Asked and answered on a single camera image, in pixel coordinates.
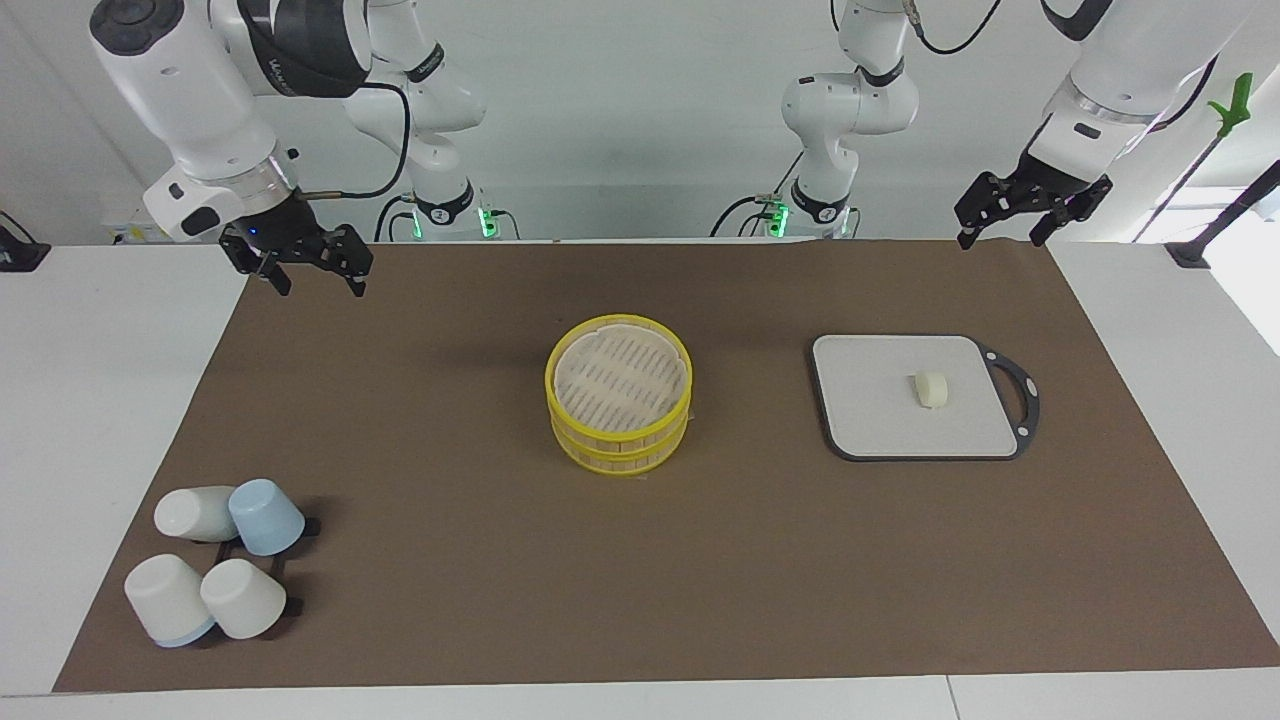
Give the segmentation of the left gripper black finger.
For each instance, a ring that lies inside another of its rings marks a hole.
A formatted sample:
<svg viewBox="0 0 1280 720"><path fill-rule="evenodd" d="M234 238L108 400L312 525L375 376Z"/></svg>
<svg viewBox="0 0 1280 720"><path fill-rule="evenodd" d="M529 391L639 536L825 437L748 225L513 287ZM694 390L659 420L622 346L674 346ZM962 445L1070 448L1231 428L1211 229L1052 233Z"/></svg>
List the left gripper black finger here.
<svg viewBox="0 0 1280 720"><path fill-rule="evenodd" d="M965 251L972 249L980 233L992 224L1011 217L1009 191L1012 182L991 172L980 173L954 205L960 224L957 242Z"/></svg>
<svg viewBox="0 0 1280 720"><path fill-rule="evenodd" d="M1094 183L1071 196L1043 191L1047 211L1030 229L1030 242L1036 247L1043 247L1050 237L1065 225L1087 222L1112 188L1111 178L1101 176Z"/></svg>

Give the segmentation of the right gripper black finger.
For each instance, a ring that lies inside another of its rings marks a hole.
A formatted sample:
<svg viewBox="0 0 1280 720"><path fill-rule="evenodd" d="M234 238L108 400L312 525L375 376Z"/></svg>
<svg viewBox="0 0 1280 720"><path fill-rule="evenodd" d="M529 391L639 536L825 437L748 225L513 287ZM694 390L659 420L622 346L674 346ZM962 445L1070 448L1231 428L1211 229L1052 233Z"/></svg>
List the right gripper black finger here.
<svg viewBox="0 0 1280 720"><path fill-rule="evenodd" d="M323 232L323 269L339 275L351 293L361 299L372 269L372 252L353 225Z"/></svg>
<svg viewBox="0 0 1280 720"><path fill-rule="evenodd" d="M243 237L233 232L223 232L219 237L219 246L233 268L242 275L265 281L282 297L291 293L291 278L279 265L276 254L259 255Z"/></svg>

